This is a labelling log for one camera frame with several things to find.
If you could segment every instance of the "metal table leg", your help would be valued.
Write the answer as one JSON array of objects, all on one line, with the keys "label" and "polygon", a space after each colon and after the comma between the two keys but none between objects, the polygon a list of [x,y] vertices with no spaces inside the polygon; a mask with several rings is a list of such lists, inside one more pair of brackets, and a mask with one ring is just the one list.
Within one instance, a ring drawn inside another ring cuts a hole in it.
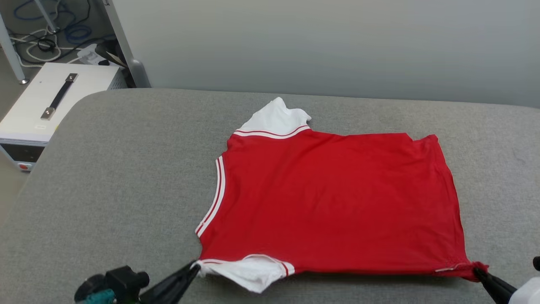
[{"label": "metal table leg", "polygon": [[21,65],[19,64],[19,60],[17,58],[17,53],[15,52],[15,49],[13,48],[13,45],[11,44],[11,39],[9,38],[8,30],[5,28],[4,19],[2,19],[2,15],[0,15],[0,44],[2,45],[2,49],[4,49],[5,56],[8,58],[9,64],[11,65],[11,69],[15,73],[15,76],[17,76],[17,79],[19,80],[20,84],[27,84],[28,80],[23,73],[23,68],[21,68]]},{"label": "metal table leg", "polygon": [[52,32],[58,32],[58,27],[56,27],[56,24],[53,20],[51,20],[51,16],[49,16],[49,13],[45,10],[45,7],[43,7],[43,3],[41,0],[34,0],[36,2],[37,7],[41,11],[41,14],[47,20],[47,24],[49,25],[49,28],[51,28]]}]

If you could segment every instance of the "cable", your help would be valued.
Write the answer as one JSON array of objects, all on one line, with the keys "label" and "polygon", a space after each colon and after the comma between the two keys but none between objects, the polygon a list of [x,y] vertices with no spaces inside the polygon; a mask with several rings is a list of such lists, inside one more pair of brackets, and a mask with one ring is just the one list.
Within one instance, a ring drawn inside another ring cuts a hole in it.
[{"label": "cable", "polygon": [[[68,56],[69,54],[73,53],[74,51],[78,50],[79,47],[82,47],[84,44],[87,44],[87,43],[90,43],[90,42],[95,42],[95,41],[100,41],[100,40],[104,40],[104,41],[107,41],[107,39],[105,39],[106,37],[109,37],[111,35],[105,35],[105,36],[102,36],[102,37],[99,37],[99,38],[92,38],[92,39],[87,39],[81,43],[79,43],[78,45],[76,45],[74,48],[70,49],[68,52],[64,53],[64,54],[61,54],[60,56],[58,56],[58,58],[54,59],[54,60],[51,60],[51,62],[54,62],[54,61],[58,61],[66,56]],[[30,60],[26,60],[24,59],[23,57],[20,57],[22,61],[26,62],[26,63],[31,63],[31,64],[42,64],[43,62],[35,62],[35,61],[30,61]]]},{"label": "cable", "polygon": [[[15,52],[17,53],[17,57],[19,57],[19,62],[21,63],[21,66],[27,67],[27,68],[36,68],[36,67],[42,67],[43,66],[43,62],[30,61],[30,60],[27,60],[27,59],[23,58],[23,56],[21,56],[21,52],[19,51],[19,46],[18,45],[13,45],[13,46],[15,47]],[[35,65],[33,67],[30,67],[30,66],[26,66],[21,61],[24,61],[26,63],[31,63],[31,64],[39,64],[39,65]]]},{"label": "cable", "polygon": [[69,61],[66,62],[66,63],[68,63],[68,64],[69,64],[69,63],[73,63],[73,62],[75,62],[75,61],[77,61],[77,60],[79,60],[79,59],[81,59],[81,58],[82,58],[82,57],[77,57],[77,58],[75,58],[75,59],[73,59],[73,60],[69,60]]},{"label": "cable", "polygon": [[[13,33],[12,35],[27,35],[27,34],[15,34],[15,33]],[[31,44],[34,44],[34,45],[35,45],[35,44],[39,44],[39,43],[42,42],[42,41],[41,41],[41,38],[36,39],[36,40],[39,40],[39,42],[35,42],[35,41],[26,41],[26,40],[23,40],[23,39],[21,39],[21,38],[15,38],[15,37],[10,37],[10,38],[11,38],[12,40],[15,40],[15,41],[20,41],[20,42],[21,42],[20,44],[31,43]],[[71,50],[71,49],[73,49],[73,48],[61,48],[61,47],[58,47],[58,48],[59,48],[60,50]]]},{"label": "cable", "polygon": [[42,65],[36,65],[36,64],[32,64],[32,65],[24,64],[21,61],[21,57],[19,56],[19,53],[17,53],[17,58],[19,59],[19,63],[21,64],[21,67],[25,67],[25,68],[42,68],[43,67]]},{"label": "cable", "polygon": [[[83,20],[81,20],[81,21],[79,21],[79,22],[82,22],[82,21],[84,21],[84,20],[86,20],[86,19],[88,19],[88,18],[90,17],[90,2],[89,2],[89,1],[90,1],[90,0],[87,0],[87,3],[88,3],[88,5],[89,5],[89,9],[88,9],[88,12],[87,12],[87,14],[86,14],[86,18],[83,19]],[[55,14],[55,17],[54,17],[53,20],[56,20],[56,19],[58,18],[58,15],[59,15],[58,8],[59,8],[61,2],[62,2],[62,0],[58,0],[58,1],[56,2],[55,13],[54,13],[54,14]],[[79,30],[81,30],[81,29],[71,30],[71,32],[73,33],[73,32],[75,32],[75,31],[79,31]],[[30,37],[30,36],[32,36],[32,37],[37,37],[35,34],[36,34],[36,33],[39,33],[39,32],[42,32],[42,31],[45,32],[45,35],[43,35],[43,36],[37,38],[37,42],[34,42],[34,41],[26,41],[26,40],[25,40],[26,38],[28,38],[28,37]],[[90,29],[90,28],[88,28],[88,30],[86,31],[86,34],[83,34],[83,35],[81,35],[81,36],[76,36],[76,38],[77,38],[77,39],[80,39],[80,38],[82,38],[82,37],[87,37],[87,36],[89,35],[89,33],[91,33],[91,29]],[[22,38],[14,38],[14,37],[11,37],[11,39],[12,39],[12,40],[16,40],[16,41],[20,41],[21,43],[30,43],[31,45],[26,49],[26,54],[28,54],[28,56],[30,56],[31,58],[33,58],[33,59],[35,59],[35,60],[37,60],[37,61],[39,61],[39,62],[51,62],[51,61],[55,61],[55,60],[59,59],[60,56],[62,55],[62,51],[61,51],[62,49],[69,50],[70,52],[69,52],[68,54],[70,54],[70,53],[73,52],[74,50],[82,50],[82,49],[77,48],[77,47],[75,47],[75,48],[61,48],[61,47],[59,47],[59,46],[58,46],[58,36],[57,36],[57,34],[58,34],[58,33],[53,33],[53,32],[52,32],[52,29],[50,29],[50,27],[47,25],[47,26],[45,27],[45,29],[40,29],[40,30],[34,31],[34,32],[32,32],[32,33],[30,33],[30,34],[28,34],[28,35],[22,37]],[[52,35],[52,36],[53,36],[54,41],[51,40],[51,39],[45,38],[45,37],[47,37],[47,36],[49,36],[49,35]],[[30,52],[30,50],[31,50],[33,47],[35,47],[35,46],[38,46],[38,48],[39,48],[41,51],[43,51],[43,52],[47,52],[47,51],[53,52],[54,50],[56,50],[56,51],[57,51],[57,54],[54,55],[52,58],[46,58],[46,59],[36,57],[36,56],[34,56],[34,55]]]},{"label": "cable", "polygon": [[[63,10],[63,11],[62,11],[62,10],[61,10],[61,11],[58,11],[58,15],[61,14],[61,13],[69,13],[69,14],[73,17],[73,19],[72,19],[71,22],[73,22],[74,20],[77,19],[77,17],[75,16],[75,14],[74,14],[73,12],[71,12],[71,11],[65,11],[65,10]],[[43,37],[37,37],[36,35],[31,35],[31,34],[16,34],[16,33],[13,33],[13,35],[22,35],[22,36],[25,36],[25,35],[26,35],[26,37],[21,38],[21,39],[23,39],[23,40],[26,39],[28,36],[33,36],[33,37],[35,38],[34,40],[17,42],[17,43],[15,43],[15,45],[20,45],[20,44],[25,44],[25,43],[35,42],[35,41],[37,41],[37,40],[40,40],[41,38],[47,38],[48,36],[52,36],[52,35],[47,34],[47,35],[45,35],[45,36],[43,36]]]},{"label": "cable", "polygon": [[32,36],[32,37],[35,38],[35,39],[32,40],[32,41],[37,41],[37,40],[40,39],[40,37],[38,37],[38,36],[36,36],[36,35],[32,35],[32,34],[19,34],[19,33],[16,33],[16,32],[14,32],[14,31],[12,31],[12,30],[11,30],[10,28],[8,28],[8,27],[5,27],[5,29],[7,29],[8,31],[10,31],[12,35],[16,35],[16,36],[25,36],[25,37]]},{"label": "cable", "polygon": [[[72,11],[70,11],[69,9],[67,9],[67,7],[64,4],[61,4],[61,1],[62,0],[59,0],[57,2],[55,12],[51,12],[50,14],[51,15],[55,14],[56,16],[55,16],[54,20],[56,20],[58,18],[59,13],[65,12],[65,13],[71,14],[73,16],[73,20],[65,28],[60,29],[57,32],[52,32],[52,30],[48,31],[49,34],[45,34],[42,38],[47,38],[48,36],[57,35],[57,34],[60,34],[61,32],[64,32],[65,38],[69,43],[77,44],[77,43],[79,43],[80,40],[83,40],[83,39],[86,39],[86,38],[90,37],[92,35],[91,27],[81,24],[82,22],[85,22],[86,20],[88,20],[90,18],[90,10],[92,9],[92,5],[90,4],[90,0],[86,0],[86,4],[88,5],[88,10],[86,12],[86,17],[79,20],[79,21],[76,21],[77,17],[75,16],[75,14]],[[20,19],[20,20],[25,20],[25,21],[31,21],[31,20],[37,20],[37,19],[43,18],[43,16],[41,16],[41,17],[33,17],[33,18],[25,18],[25,17],[21,17],[21,16],[18,15],[18,10],[21,9],[22,7],[24,7],[25,5],[30,4],[31,2],[33,2],[33,0],[28,0],[25,3],[23,3],[23,4],[19,5],[18,7],[16,7],[15,10],[13,11],[13,15],[15,16],[15,18]],[[64,9],[63,11],[58,11],[59,5],[61,5],[63,7],[63,9]]]}]

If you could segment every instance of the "white box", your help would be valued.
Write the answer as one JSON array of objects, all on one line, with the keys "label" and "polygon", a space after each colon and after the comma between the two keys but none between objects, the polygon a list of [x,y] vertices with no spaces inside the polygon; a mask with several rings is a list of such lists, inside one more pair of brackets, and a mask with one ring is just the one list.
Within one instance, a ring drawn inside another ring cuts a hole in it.
[{"label": "white box", "polygon": [[[77,73],[77,78],[50,120],[42,120],[45,108],[50,106],[70,73]],[[118,67],[45,63],[0,122],[0,151],[17,168],[31,171],[73,105],[92,93],[124,88],[127,86]]]}]

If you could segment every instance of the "gray padded surface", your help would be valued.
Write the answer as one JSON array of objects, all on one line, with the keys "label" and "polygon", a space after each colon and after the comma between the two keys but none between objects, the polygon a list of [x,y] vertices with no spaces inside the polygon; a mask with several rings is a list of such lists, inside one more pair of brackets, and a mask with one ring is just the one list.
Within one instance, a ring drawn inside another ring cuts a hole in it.
[{"label": "gray padded surface", "polygon": [[[0,303],[69,303],[122,265],[158,282],[198,257],[214,160],[276,94],[131,89],[67,115],[0,230]],[[436,134],[454,174],[467,253],[520,286],[540,251],[540,110],[507,105],[281,95],[317,131]],[[479,283],[300,274],[252,294],[197,278],[181,303],[490,303]]]}]

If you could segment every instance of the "red t-shirt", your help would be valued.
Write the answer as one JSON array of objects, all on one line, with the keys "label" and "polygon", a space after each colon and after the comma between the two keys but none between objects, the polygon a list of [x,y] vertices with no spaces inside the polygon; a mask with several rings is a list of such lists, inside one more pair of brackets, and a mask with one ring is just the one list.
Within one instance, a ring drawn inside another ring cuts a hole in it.
[{"label": "red t-shirt", "polygon": [[216,161],[197,227],[201,274],[254,292],[293,273],[425,274],[475,281],[452,174],[435,135],[341,136],[277,98]]}]

